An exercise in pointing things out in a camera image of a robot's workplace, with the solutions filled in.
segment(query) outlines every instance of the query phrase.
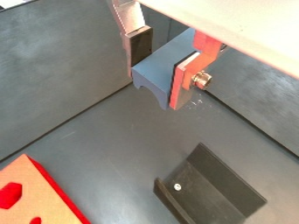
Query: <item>screw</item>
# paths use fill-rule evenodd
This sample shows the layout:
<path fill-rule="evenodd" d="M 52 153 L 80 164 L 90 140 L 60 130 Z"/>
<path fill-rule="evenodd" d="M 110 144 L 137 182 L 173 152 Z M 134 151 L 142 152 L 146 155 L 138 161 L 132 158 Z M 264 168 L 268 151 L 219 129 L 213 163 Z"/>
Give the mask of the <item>screw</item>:
<path fill-rule="evenodd" d="M 174 184 L 174 185 L 173 185 L 173 190 L 174 190 L 176 192 L 178 192 L 181 189 L 182 189 L 182 187 L 181 187 L 180 184 Z"/>
<path fill-rule="evenodd" d="M 205 90 L 211 84 L 211 75 L 207 74 L 203 70 L 196 73 L 192 77 L 192 84 L 197 86 L 199 89 Z"/>

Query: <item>black holder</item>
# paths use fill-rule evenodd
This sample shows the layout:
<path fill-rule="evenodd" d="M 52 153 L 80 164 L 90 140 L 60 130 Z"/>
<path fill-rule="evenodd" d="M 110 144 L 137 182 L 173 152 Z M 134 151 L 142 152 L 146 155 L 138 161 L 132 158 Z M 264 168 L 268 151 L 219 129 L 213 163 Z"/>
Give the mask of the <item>black holder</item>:
<path fill-rule="evenodd" d="M 154 180 L 153 192 L 186 224 L 243 223 L 267 203 L 201 143 L 165 181 Z"/>

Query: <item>hole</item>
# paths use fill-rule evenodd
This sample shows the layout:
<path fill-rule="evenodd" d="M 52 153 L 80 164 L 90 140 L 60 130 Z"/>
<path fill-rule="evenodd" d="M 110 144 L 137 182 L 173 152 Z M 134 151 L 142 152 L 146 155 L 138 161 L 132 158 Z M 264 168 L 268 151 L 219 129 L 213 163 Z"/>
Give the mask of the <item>hole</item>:
<path fill-rule="evenodd" d="M 41 219 L 41 217 L 34 217 L 34 218 L 32 218 L 29 224 L 41 224 L 41 223 L 42 223 L 42 219 Z"/>
<path fill-rule="evenodd" d="M 0 190 L 0 208 L 9 209 L 22 197 L 22 185 L 8 183 Z"/>

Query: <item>black bracket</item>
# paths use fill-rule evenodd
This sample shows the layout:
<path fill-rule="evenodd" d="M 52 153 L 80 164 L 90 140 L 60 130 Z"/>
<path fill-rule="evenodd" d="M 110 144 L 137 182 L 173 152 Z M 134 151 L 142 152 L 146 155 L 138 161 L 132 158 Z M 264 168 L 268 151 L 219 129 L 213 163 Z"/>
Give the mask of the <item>black bracket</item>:
<path fill-rule="evenodd" d="M 267 203 L 200 143 L 153 192 L 180 223 L 239 224 Z"/>

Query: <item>gray panel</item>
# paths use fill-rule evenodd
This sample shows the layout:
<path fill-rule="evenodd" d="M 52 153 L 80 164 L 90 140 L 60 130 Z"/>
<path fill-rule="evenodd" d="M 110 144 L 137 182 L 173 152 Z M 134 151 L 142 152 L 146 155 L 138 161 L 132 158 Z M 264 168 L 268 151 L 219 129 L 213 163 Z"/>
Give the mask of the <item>gray panel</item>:
<path fill-rule="evenodd" d="M 299 155 L 299 80 L 233 49 L 209 74 L 208 91 Z"/>
<path fill-rule="evenodd" d="M 267 198 L 245 224 L 296 224 L 299 160 L 200 90 L 162 111 L 132 86 L 24 149 L 90 223 L 177 223 L 152 190 L 203 142 Z M 1 164 L 2 168 L 16 158 Z"/>
<path fill-rule="evenodd" d="M 128 82 L 104 1 L 44 0 L 0 13 L 0 158 Z"/>
<path fill-rule="evenodd" d="M 170 41 L 180 33 L 188 29 L 188 26 L 178 23 L 176 20 L 170 20 L 168 41 Z"/>

